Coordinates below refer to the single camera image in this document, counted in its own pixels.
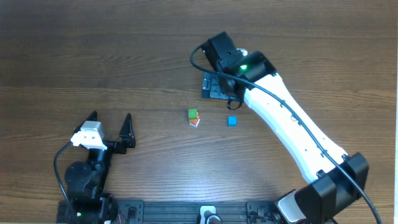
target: wood grain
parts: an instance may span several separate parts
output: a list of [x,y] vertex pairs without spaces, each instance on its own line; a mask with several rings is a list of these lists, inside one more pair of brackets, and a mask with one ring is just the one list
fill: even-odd
[[[329,137],[365,156],[366,193],[392,223],[396,18],[396,1],[3,1],[0,222],[55,221],[53,157],[93,110],[109,139],[132,113],[137,147],[114,157],[106,186],[117,198],[274,200],[305,186],[253,111],[200,98],[188,57],[225,30],[238,47],[264,52]],[[188,108],[201,113],[197,129]],[[232,114],[238,126],[228,128]],[[86,154],[69,149],[60,173]],[[374,223],[363,200],[336,220]]]

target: cube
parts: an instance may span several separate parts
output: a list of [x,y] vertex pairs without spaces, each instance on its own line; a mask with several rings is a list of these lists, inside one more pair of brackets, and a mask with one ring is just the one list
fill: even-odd
[[198,110],[197,109],[189,109],[188,110],[188,119],[198,119]]
[[228,116],[228,126],[235,127],[238,123],[238,119],[236,116]]

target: white plastic part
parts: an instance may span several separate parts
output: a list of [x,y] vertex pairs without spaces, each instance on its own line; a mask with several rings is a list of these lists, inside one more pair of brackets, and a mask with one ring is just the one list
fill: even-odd
[[[275,76],[266,75],[256,82],[277,95],[298,114],[302,121],[311,130],[316,139],[334,160],[341,164],[342,155],[346,154],[344,149],[337,146],[330,140],[296,103],[283,83],[282,78],[277,73]],[[325,173],[331,171],[335,166],[321,154],[314,141],[298,124],[292,113],[281,106],[273,97],[263,91],[253,88],[246,89],[244,102],[253,109],[275,132],[278,138],[285,145],[294,160],[296,161],[303,178],[307,183],[317,180],[317,172],[323,170]]]
[[102,139],[104,138],[104,132],[102,130],[102,124],[99,121],[85,121],[80,128],[80,131],[75,133],[70,141],[73,146],[82,145],[87,149],[102,149],[106,150],[106,147]]

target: black cable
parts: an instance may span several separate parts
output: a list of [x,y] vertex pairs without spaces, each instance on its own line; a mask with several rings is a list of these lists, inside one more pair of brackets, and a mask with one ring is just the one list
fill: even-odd
[[62,180],[61,180],[61,177],[60,177],[60,173],[58,172],[58,164],[57,164],[58,157],[60,157],[60,155],[64,152],[64,150],[66,150],[71,144],[72,144],[72,142],[69,141],[69,142],[68,142],[66,145],[64,145],[64,146],[57,152],[57,154],[55,155],[55,157],[54,157],[54,171],[55,171],[55,176],[57,177],[58,184],[60,185],[62,194],[63,194],[63,196],[65,197],[65,201],[66,201],[67,206],[68,206],[68,208],[69,208],[69,210],[70,210],[71,216],[76,220],[76,224],[79,224],[79,219],[77,218],[76,212],[75,212],[75,210],[73,209],[72,204],[71,204],[70,201],[69,201],[69,198],[68,198],[68,196],[67,196],[67,193],[66,193],[66,191],[65,191],[65,188],[63,187]]
[[365,194],[365,192],[361,189],[361,187],[355,182],[355,180],[339,165],[339,163],[337,163],[330,155],[329,153],[322,147],[322,145],[318,142],[318,140],[316,139],[316,137],[312,134],[311,130],[307,127],[307,125],[305,125],[305,123],[301,120],[301,118],[298,116],[298,114],[282,99],[280,99],[277,95],[273,94],[272,92],[270,92],[269,90],[266,90],[265,88],[263,88],[260,85],[257,85],[253,82],[250,82],[248,80],[245,80],[243,78],[239,78],[236,77],[234,75],[229,75],[226,73],[222,73],[222,72],[215,72],[215,71],[211,71],[209,69],[205,69],[201,66],[199,66],[198,64],[196,64],[196,62],[194,61],[194,56],[196,54],[196,52],[202,47],[202,45],[199,45],[191,54],[190,57],[190,61],[191,64],[203,71],[203,72],[207,72],[213,75],[217,75],[219,77],[223,77],[223,78],[229,78],[232,80],[236,80],[238,82],[242,82],[245,83],[247,85],[251,85],[253,87],[258,88],[259,90],[263,91],[264,93],[267,93],[268,95],[270,95],[271,97],[273,97],[275,100],[277,100],[282,106],[286,107],[291,113],[292,116],[294,118],[296,118],[296,120],[298,121],[298,124],[300,124],[304,130],[308,133],[308,135],[312,138],[312,140],[314,141],[314,143],[318,146],[319,150],[321,150],[321,152],[326,156],[326,158],[329,159],[329,161],[335,165],[337,167],[337,169],[340,170],[341,173],[343,173],[344,176],[346,176],[346,178],[349,180],[349,182],[354,186],[354,188],[359,192],[359,194],[363,197],[363,199],[365,199],[366,203],[369,205],[369,208],[371,209],[374,218],[376,219],[377,224],[382,224],[381,218],[375,208],[375,206],[373,205],[372,201],[369,199],[369,197]]

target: brown wooden surface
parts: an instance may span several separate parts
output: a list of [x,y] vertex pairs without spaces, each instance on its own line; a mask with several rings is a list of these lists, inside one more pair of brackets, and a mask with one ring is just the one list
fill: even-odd
[[[93,110],[108,139],[133,117],[137,147],[114,156],[106,186],[117,198],[274,200],[305,186],[258,115],[200,98],[202,74],[188,57],[225,30],[265,53],[329,137],[367,158],[366,192],[392,223],[396,17],[395,1],[374,0],[2,1],[0,222],[55,221],[63,198],[53,157]],[[197,129],[188,108],[201,113]],[[67,150],[62,176],[86,155]],[[374,223],[363,200],[336,219]]]

